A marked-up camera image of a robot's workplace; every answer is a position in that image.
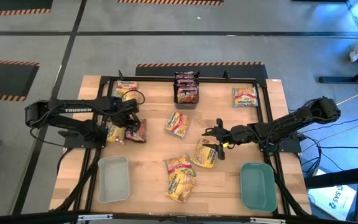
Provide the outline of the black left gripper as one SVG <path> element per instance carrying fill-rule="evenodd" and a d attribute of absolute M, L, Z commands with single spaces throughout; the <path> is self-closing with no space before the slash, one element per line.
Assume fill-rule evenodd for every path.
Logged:
<path fill-rule="evenodd" d="M 114 99 L 114 113 L 112 115 L 113 123 L 130 123 L 129 130 L 134 130 L 133 123 L 137 123 L 135 130 L 139 130 L 142 123 L 139 122 L 137 113 L 139 112 L 139 105 L 135 99 L 123 101 L 121 98 Z"/>

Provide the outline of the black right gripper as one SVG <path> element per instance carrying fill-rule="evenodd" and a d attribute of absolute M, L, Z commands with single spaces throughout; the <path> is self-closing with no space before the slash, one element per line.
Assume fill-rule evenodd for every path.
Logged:
<path fill-rule="evenodd" d="M 232 133 L 223 127 L 223 121 L 220 118 L 216 119 L 216 127 L 206 128 L 203 136 L 213 136 L 219 141 L 219 144 L 203 144 L 205 147 L 210 147 L 212 149 L 217 149 L 218 158 L 220 160 L 225 160 L 224 148 L 230 146 L 232 149 L 236 145 L 235 140 L 232 138 Z"/>

